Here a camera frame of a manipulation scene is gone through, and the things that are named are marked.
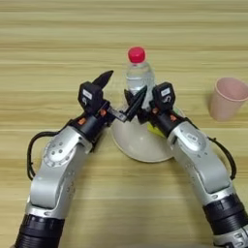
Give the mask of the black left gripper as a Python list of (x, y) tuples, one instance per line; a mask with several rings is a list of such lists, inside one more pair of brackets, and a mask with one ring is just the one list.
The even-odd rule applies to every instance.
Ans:
[[(106, 71), (100, 74), (94, 79), (93, 84), (104, 88), (109, 83), (112, 74), (113, 71)], [(146, 91), (146, 86), (136, 94), (125, 89), (124, 96), (128, 104), (128, 108), (125, 111), (117, 110), (112, 107), (109, 107), (108, 111), (101, 109), (97, 113), (88, 113), (85, 111), (77, 118), (71, 119), (69, 126), (76, 128), (89, 142), (96, 145), (104, 129), (111, 124), (112, 116), (121, 122), (132, 121), (142, 106)]]

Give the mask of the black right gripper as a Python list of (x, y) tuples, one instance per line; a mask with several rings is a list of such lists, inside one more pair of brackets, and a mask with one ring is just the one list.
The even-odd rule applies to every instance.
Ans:
[[(134, 95), (127, 89), (124, 90), (125, 99), (127, 104), (130, 105), (134, 100)], [(166, 138), (170, 133), (182, 122), (186, 121), (185, 117), (182, 117), (175, 113), (173, 110), (153, 113), (146, 109), (140, 108), (137, 111), (137, 118), (140, 124), (143, 124), (149, 120), (153, 127), (156, 127)]]

